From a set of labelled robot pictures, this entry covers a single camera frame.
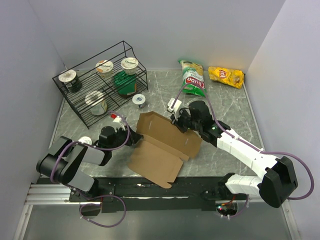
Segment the brown cardboard box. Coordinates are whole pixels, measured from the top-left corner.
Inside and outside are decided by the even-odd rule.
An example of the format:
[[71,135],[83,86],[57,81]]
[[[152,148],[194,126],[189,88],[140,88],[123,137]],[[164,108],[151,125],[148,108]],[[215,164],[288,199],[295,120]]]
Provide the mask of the brown cardboard box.
[[194,159],[202,139],[192,130],[182,133],[168,118],[154,112],[141,113],[136,132],[143,136],[127,166],[161,188],[170,189],[183,163]]

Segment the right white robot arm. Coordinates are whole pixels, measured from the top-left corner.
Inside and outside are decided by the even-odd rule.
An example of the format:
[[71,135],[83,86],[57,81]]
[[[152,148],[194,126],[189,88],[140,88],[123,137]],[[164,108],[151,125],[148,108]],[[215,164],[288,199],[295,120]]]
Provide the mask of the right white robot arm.
[[171,98],[167,110],[172,124],[182,133],[198,132],[204,141],[231,154],[256,174],[224,176],[218,187],[223,199],[228,200],[235,194],[256,195],[271,207],[279,208],[298,187],[294,165],[288,157],[278,158],[250,147],[250,143],[228,125],[214,121],[204,101],[193,101],[188,107],[182,107],[180,100]]

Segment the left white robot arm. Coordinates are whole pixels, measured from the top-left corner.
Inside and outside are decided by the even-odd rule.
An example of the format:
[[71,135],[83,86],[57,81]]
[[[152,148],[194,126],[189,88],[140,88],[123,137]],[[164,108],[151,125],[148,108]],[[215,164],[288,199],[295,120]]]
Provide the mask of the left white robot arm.
[[61,136],[48,149],[46,155],[38,161],[36,171],[58,183],[78,190],[87,201],[94,201],[99,195],[99,181],[82,170],[82,162],[105,166],[112,158],[112,151],[120,146],[132,147],[143,139],[130,127],[114,128],[105,126],[101,129],[98,140],[92,146],[78,140]]

